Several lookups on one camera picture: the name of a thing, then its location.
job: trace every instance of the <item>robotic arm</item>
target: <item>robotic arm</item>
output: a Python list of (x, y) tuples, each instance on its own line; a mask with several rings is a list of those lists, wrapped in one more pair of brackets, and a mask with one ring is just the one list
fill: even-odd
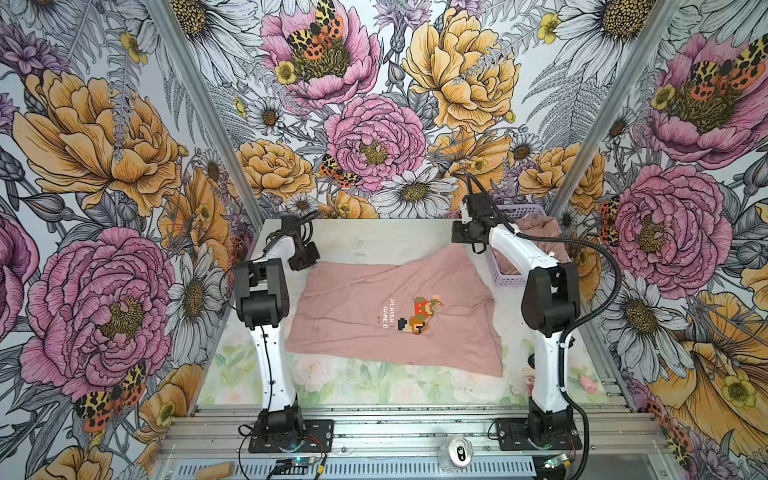
[[(280, 230), (267, 237), (263, 255), (234, 267), (234, 294), (237, 316), (245, 323), (256, 345), (263, 397), (261, 413), (250, 434), (248, 451), (316, 452), (330, 450), (333, 421), (316, 420), (305, 424), (286, 364), (283, 327), (290, 301), (285, 269), (303, 270), (315, 264), (320, 255), (311, 239), (315, 212), (304, 218), (284, 217)], [(310, 235), (302, 235), (303, 228)], [(304, 443), (307, 435), (324, 439), (324, 445)]]
[[(574, 440), (580, 448), (573, 421), (573, 408), (563, 396), (560, 386), (560, 349), (566, 349), (571, 335), (561, 345), (561, 333), (581, 313), (578, 290), (578, 271), (572, 263), (560, 263), (554, 254), (546, 254), (535, 243), (522, 238), (517, 225), (510, 225), (501, 212), (494, 209), (485, 193), (468, 194), (462, 201), (462, 220), (453, 223), (452, 241), (455, 243), (488, 245), (500, 251), (518, 269), (527, 275), (521, 305), (523, 319), (533, 331), (535, 357), (535, 384), (529, 403), (525, 437), (538, 448), (557, 445), (566, 438)], [(564, 355), (564, 371), (568, 356)], [(500, 425), (500, 436), (504, 425)]]

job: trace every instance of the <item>purple plastic basket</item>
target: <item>purple plastic basket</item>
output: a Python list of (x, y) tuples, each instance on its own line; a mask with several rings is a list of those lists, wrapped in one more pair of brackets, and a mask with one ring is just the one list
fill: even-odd
[[(544, 215), (544, 208), (539, 204), (519, 204), (519, 205), (499, 205), (499, 210), (509, 215), (513, 220), (523, 218), (528, 214)], [(526, 277), (522, 275), (504, 275), (498, 269), (496, 257), (493, 255), (493, 249), (489, 247), (485, 251), (485, 259), (488, 261), (488, 268), (491, 269), (493, 284), (496, 286), (522, 286), (525, 285)]]

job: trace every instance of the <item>wooden stick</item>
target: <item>wooden stick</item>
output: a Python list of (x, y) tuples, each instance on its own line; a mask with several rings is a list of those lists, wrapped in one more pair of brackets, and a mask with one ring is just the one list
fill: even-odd
[(195, 476), (194, 480), (219, 480), (234, 475), (235, 464), (232, 462), (220, 463), (203, 468)]

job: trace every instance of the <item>floral wallpaper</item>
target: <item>floral wallpaper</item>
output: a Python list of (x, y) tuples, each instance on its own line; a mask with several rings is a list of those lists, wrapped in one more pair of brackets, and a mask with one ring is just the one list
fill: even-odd
[[(768, 5), (684, 2), (682, 24), (690, 34), (662, 42), (614, 114), (597, 203), (584, 208), (588, 171), (560, 221), (622, 267), (597, 321), (686, 476), (768, 478)], [(607, 266), (572, 256), (582, 293), (602, 302)]]
[(253, 241), (142, 8), (0, 2), (2, 478), (149, 478)]
[[(427, 218), (466, 173), (548, 204), (655, 0), (171, 3), (269, 216)], [(601, 331), (690, 478), (768, 478), (764, 4), (682, 2), (558, 212), (623, 268)]]

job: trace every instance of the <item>yellow peony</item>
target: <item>yellow peony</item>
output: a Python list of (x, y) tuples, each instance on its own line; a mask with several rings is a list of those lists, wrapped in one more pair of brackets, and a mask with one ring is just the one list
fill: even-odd
[(464, 10), (449, 8), (443, 21), (441, 33), (429, 23), (416, 29), (402, 67), (419, 83), (411, 87), (414, 92), (434, 92), (439, 110), (435, 124), (483, 132), (495, 124), (493, 117), (509, 111), (520, 64), (509, 55), (480, 74), (459, 79), (498, 48), (498, 34), (481, 30), (480, 21)]
[(132, 93), (133, 115), (123, 142), (123, 158), (113, 160), (115, 91), (103, 78), (86, 85), (66, 72), (47, 70), (42, 82), (27, 76), (29, 93), (45, 106), (46, 115), (16, 113), (13, 138), (29, 158), (29, 167), (45, 192), (87, 193), (83, 208), (98, 204), (109, 188), (128, 195), (148, 217), (163, 196), (181, 185), (179, 150), (149, 100)]
[(174, 417), (187, 416), (202, 381), (203, 367), (199, 365), (182, 365), (171, 370), (157, 391), (141, 404), (139, 416), (145, 424), (134, 432), (134, 437), (149, 443), (165, 435)]
[(326, 205), (317, 205), (323, 218), (379, 218), (376, 209), (366, 199), (345, 191), (340, 191), (335, 197), (328, 194), (326, 202)]
[(435, 143), (427, 147), (431, 154), (452, 162), (445, 172), (446, 177), (458, 178), (458, 189), (452, 193), (451, 210), (457, 210), (462, 205), (462, 198), (468, 192), (463, 179), (465, 174), (474, 174), (486, 190), (491, 190), (492, 181), (498, 184), (504, 178), (504, 164), (512, 137), (494, 136), (483, 134), (475, 138), (471, 131), (459, 128), (453, 133), (439, 135)]
[(597, 251), (587, 247), (568, 248), (568, 255), (578, 269), (578, 285), (584, 300), (589, 302), (598, 291), (600, 284), (600, 255)]
[(690, 309), (700, 341), (680, 344), (694, 369), (680, 378), (667, 369), (648, 389), (686, 427), (712, 439), (730, 430), (730, 449), (754, 456), (768, 445), (768, 325), (731, 292), (699, 292)]
[[(312, 164), (293, 153), (288, 145), (257, 140), (240, 145), (235, 155), (257, 197), (267, 192), (287, 199), (315, 187)], [(229, 186), (230, 193), (237, 195), (234, 186)]]
[[(536, 155), (533, 159), (536, 168), (529, 168), (520, 173), (520, 193), (541, 198), (547, 192), (558, 189), (571, 169), (580, 147), (581, 143), (575, 143), (566, 148), (555, 147)], [(587, 215), (598, 205), (598, 200), (603, 196), (604, 170), (605, 157), (598, 153), (592, 158), (592, 164), (571, 196), (571, 205), (578, 213)]]
[(214, 194), (216, 184), (195, 167), (194, 175), (184, 184), (184, 194), (170, 195), (157, 220), (161, 245), (172, 253), (192, 247), (195, 253), (206, 244), (223, 269), (229, 268), (229, 225), (227, 209)]
[(88, 450), (87, 454), (80, 447), (67, 447), (27, 480), (110, 480), (111, 464), (112, 454), (98, 447)]

